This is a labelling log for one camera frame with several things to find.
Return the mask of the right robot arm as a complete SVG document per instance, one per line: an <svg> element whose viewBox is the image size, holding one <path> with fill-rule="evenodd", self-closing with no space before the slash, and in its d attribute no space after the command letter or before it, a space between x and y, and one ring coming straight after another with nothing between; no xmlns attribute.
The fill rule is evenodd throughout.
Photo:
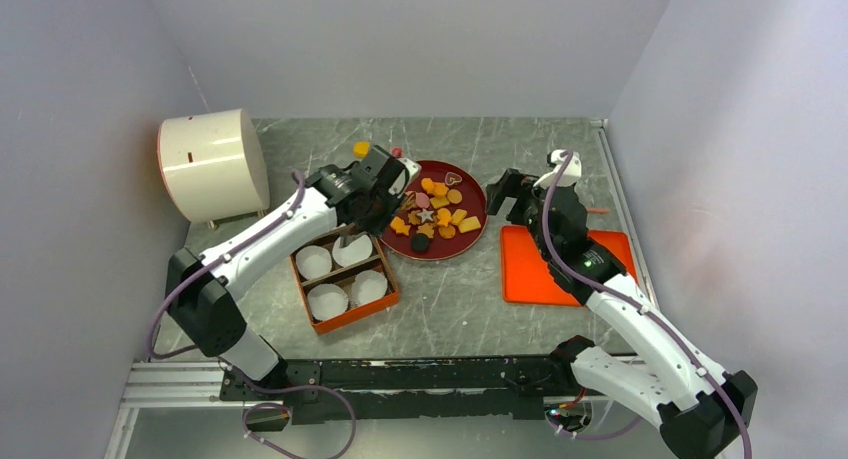
<svg viewBox="0 0 848 459"><path fill-rule="evenodd" d="M514 199L506 219L530 233L555 284L611 325L647 366L574 336L549 356L557 391L582 386L608 396L655 427L678 458L715 458L735 440L751 457L756 382L743 370L728 372L664 318L624 264L590 237L574 187L508 169L485 193L490 215Z"/></svg>

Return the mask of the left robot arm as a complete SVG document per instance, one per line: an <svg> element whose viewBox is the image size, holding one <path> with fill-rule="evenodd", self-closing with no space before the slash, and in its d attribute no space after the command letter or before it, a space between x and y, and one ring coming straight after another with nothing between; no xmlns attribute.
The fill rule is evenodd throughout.
<svg viewBox="0 0 848 459"><path fill-rule="evenodd" d="M420 172L417 162L380 146L346 167L294 172L297 189L280 207L200 254L182 248L171 256L153 322L169 315L192 348L239 370L259 398L275 398L290 383L288 364L248 326L238 299L284 258L341 226L353 236L382 235Z"/></svg>

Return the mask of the metal tongs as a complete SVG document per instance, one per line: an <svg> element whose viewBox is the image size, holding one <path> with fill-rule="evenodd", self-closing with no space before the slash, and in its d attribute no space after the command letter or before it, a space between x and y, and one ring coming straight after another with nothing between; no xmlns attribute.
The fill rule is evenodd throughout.
<svg viewBox="0 0 848 459"><path fill-rule="evenodd" d="M355 222L347 224L339 234L339 247L347 248L363 234L364 231Z"/></svg>

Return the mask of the orange round cookie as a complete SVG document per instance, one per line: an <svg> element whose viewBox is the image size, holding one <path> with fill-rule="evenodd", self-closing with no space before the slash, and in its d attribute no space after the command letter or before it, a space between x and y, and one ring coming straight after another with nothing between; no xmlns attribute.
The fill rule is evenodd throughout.
<svg viewBox="0 0 848 459"><path fill-rule="evenodd" d="M460 204L463 200L462 193L457 189L449 189L445 197L451 204L454 205Z"/></svg>

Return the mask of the black round cookie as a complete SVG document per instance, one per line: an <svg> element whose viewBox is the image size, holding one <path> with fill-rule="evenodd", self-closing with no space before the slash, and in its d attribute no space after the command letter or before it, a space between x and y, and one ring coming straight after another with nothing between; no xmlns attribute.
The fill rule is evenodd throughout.
<svg viewBox="0 0 848 459"><path fill-rule="evenodd" d="M425 233L416 233L410 241L411 250L417 254L427 252L431 245L431 238Z"/></svg>

